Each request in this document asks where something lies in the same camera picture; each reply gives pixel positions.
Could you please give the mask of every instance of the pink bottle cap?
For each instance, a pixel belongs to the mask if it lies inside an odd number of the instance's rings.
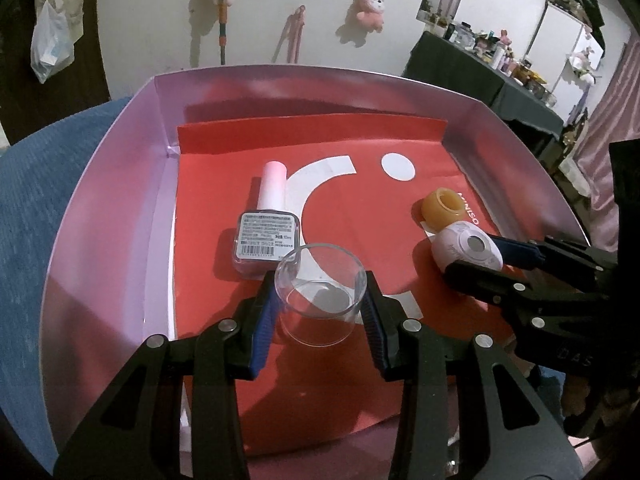
[[[262,170],[257,208],[284,211],[286,189],[287,167],[275,160],[267,162]]]

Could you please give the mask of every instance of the metal screw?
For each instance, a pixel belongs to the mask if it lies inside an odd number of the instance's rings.
[[[402,322],[402,328],[404,328],[407,332],[420,332],[422,329],[422,323],[417,319],[405,319]]]
[[[146,345],[149,348],[160,348],[164,344],[164,336],[160,334],[152,335],[146,338]]]
[[[233,319],[223,319],[218,323],[220,332],[233,332],[238,327],[238,323]]]
[[[494,344],[494,340],[487,334],[478,334],[476,336],[476,344],[482,348],[491,348]]]

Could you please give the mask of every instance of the red paper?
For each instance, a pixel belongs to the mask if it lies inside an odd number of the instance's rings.
[[[437,187],[462,193],[485,231],[484,209],[440,141],[443,121],[385,114],[335,114],[186,124],[178,128],[175,225],[176,323],[194,335],[233,314],[258,282],[231,264],[239,215],[255,208],[262,167],[279,160],[289,177],[319,160],[348,156],[355,174],[327,180],[302,214],[306,243],[337,244],[373,270],[384,294],[411,291],[422,321],[442,334],[497,340],[511,335],[500,311],[450,290],[431,257],[419,203]],[[407,157],[415,177],[383,170],[388,153]],[[374,368],[364,329],[336,346],[307,348],[276,330],[258,379],[238,381],[242,436],[250,454],[282,452],[340,438],[399,413],[400,383]]]

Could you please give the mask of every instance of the nail polish bottle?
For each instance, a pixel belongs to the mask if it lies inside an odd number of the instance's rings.
[[[287,168],[267,162],[262,170],[258,206],[238,219],[232,261],[247,280],[261,280],[284,256],[300,245],[300,220],[283,211]]]

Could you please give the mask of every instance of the pink teddy bear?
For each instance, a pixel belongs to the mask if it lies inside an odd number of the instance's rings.
[[[382,14],[385,12],[385,0],[359,0],[360,12],[356,14],[356,18],[360,24],[367,30],[375,30],[382,32],[382,26],[385,20]]]

